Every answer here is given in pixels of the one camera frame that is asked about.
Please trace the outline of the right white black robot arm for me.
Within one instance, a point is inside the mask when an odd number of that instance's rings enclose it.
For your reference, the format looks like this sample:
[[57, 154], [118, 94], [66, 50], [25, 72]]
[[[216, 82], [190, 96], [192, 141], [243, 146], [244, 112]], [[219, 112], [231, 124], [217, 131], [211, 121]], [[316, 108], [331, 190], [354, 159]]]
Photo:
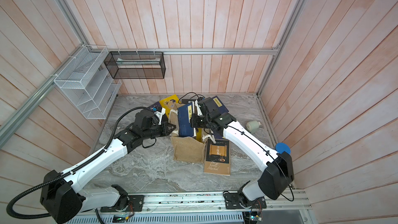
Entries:
[[262, 175], [256, 181], [242, 186], [237, 193], [240, 204], [251, 205], [262, 197], [276, 200], [294, 181], [293, 164], [290, 154], [266, 146], [233, 117], [230, 113], [221, 113], [213, 98], [195, 101], [190, 124], [193, 128], [213, 131], [229, 140], [248, 155], [258, 166]]

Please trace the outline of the dark old man book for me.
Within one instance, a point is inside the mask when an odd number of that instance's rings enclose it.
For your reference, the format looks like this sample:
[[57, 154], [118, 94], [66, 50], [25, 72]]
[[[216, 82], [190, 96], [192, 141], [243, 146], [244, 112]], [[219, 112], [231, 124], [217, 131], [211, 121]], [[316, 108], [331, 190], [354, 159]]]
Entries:
[[149, 106], [150, 110], [153, 112], [162, 112], [163, 107], [161, 106], [160, 102], [155, 102], [154, 104]]

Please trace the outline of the burlap canvas tote bag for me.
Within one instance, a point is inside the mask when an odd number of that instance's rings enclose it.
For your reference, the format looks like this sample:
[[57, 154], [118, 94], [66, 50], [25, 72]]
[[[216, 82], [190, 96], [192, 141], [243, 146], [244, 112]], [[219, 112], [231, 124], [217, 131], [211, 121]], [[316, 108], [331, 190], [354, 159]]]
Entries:
[[205, 160], [205, 148], [207, 141], [215, 143], [215, 137], [211, 131], [206, 132], [202, 128], [195, 128], [196, 137], [179, 136], [179, 123], [177, 109], [184, 104], [176, 103], [174, 109], [170, 111], [169, 123], [176, 126], [176, 130], [171, 133], [171, 141], [174, 148], [174, 160], [188, 163], [203, 163]]

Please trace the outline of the yellow cartoon book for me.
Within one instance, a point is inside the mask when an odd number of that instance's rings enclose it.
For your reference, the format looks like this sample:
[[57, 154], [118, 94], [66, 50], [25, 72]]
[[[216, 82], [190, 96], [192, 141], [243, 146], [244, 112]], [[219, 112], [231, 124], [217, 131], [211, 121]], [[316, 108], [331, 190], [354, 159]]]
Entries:
[[170, 115], [170, 111], [174, 109], [174, 106], [176, 105], [176, 103], [178, 103], [179, 98], [176, 94], [171, 95], [167, 98], [164, 98], [162, 100], [159, 101], [160, 105], [165, 109], [165, 114], [167, 116]]

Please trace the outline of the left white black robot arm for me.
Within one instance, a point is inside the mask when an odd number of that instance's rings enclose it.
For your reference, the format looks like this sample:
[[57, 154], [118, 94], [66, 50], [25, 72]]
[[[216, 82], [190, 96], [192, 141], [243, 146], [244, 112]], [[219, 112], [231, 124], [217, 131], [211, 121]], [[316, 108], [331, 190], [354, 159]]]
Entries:
[[56, 171], [48, 173], [45, 180], [52, 182], [41, 190], [40, 203], [58, 224], [67, 223], [80, 212], [102, 207], [125, 211], [130, 199], [121, 186], [92, 191], [84, 190], [84, 186], [110, 164], [142, 146], [144, 140], [168, 136], [175, 129], [167, 119], [158, 122], [154, 117], [137, 113], [135, 121], [117, 133], [108, 147], [64, 170], [61, 179], [56, 180]]

